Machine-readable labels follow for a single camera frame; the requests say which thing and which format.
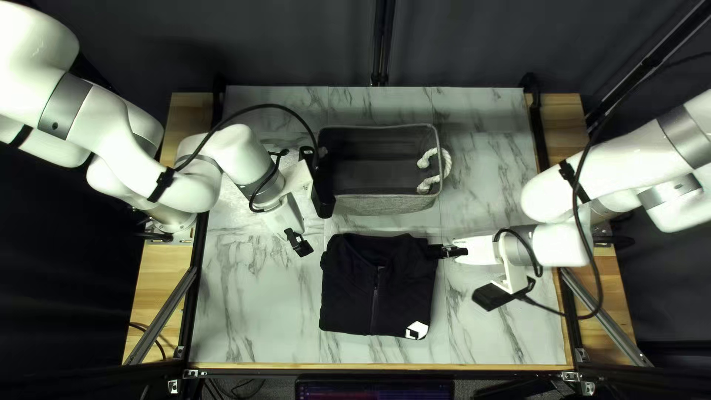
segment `gray fabric basket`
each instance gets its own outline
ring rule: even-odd
[[[439,136],[431,124],[325,127],[319,132],[319,147],[326,148],[331,160],[340,213],[412,213],[431,207],[441,191],[441,184],[433,184],[428,194],[417,194],[425,178],[442,175]],[[433,147],[437,155],[430,158],[430,166],[418,168],[417,160]]]

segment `wooden table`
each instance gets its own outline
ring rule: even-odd
[[[189,135],[207,132],[210,129],[212,116],[212,93],[174,93],[166,124],[166,134],[161,153],[161,163],[173,166],[178,143]],[[545,129],[545,140],[551,165],[579,152],[587,143],[584,113],[578,94],[542,95],[541,115]],[[191,246],[165,246],[146,244],[139,271],[139,278],[134,297],[131,321],[145,325],[151,323],[156,313],[171,294],[176,284],[190,265]],[[631,319],[624,295],[622,279],[617,265],[617,257],[613,248],[596,248],[595,260],[602,275],[602,285],[605,292],[604,309],[622,327],[623,331],[634,340]],[[596,295],[595,284],[590,267],[575,268],[575,275],[581,280],[590,293]],[[560,294],[558,279],[554,277],[556,290]],[[578,313],[587,314],[588,310],[576,300]],[[182,306],[171,316],[163,329],[159,342],[170,357],[178,342],[180,332]],[[611,364],[630,364],[629,359],[617,349],[607,333],[596,319],[580,321],[582,341],[591,360]],[[467,364],[462,369],[571,369],[570,346],[567,339],[565,321],[561,320],[565,340],[566,365],[542,366],[528,365],[497,365],[497,364]],[[133,349],[142,332],[128,328],[124,359]],[[151,348],[144,362],[161,360],[161,354],[156,346]],[[202,368],[228,368],[228,363],[198,363]],[[338,367],[363,367],[363,365],[338,365]],[[427,365],[436,369],[437,364]]]

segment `zipper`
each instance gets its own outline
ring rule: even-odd
[[[370,334],[375,331],[375,319],[378,317],[378,286],[380,284],[380,269],[375,268],[375,282],[373,283],[373,300],[370,303]]]

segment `white bracket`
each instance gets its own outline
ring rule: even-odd
[[[506,254],[506,250],[503,247],[503,239],[506,235],[508,235],[508,233],[502,233],[498,242],[496,242],[500,257],[501,254]],[[528,277],[525,267],[509,263],[506,256],[501,257],[501,263],[503,264],[503,272],[505,275],[502,275],[500,280],[492,280],[491,283],[500,287],[501,290],[510,295],[528,287]]]

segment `cable clip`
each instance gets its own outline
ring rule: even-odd
[[[294,232],[294,229],[286,228],[284,233],[299,257],[304,257],[314,252],[314,248],[311,247],[309,241],[304,240],[304,237],[300,233]]]
[[[158,201],[158,199],[161,198],[166,189],[173,184],[173,180],[175,180],[173,178],[173,175],[175,175],[175,173],[175,169],[166,167],[166,170],[164,172],[161,172],[160,175],[158,175],[158,179],[156,179],[156,188],[153,189],[153,193],[148,196],[147,200],[151,203],[155,203],[156,201]]]

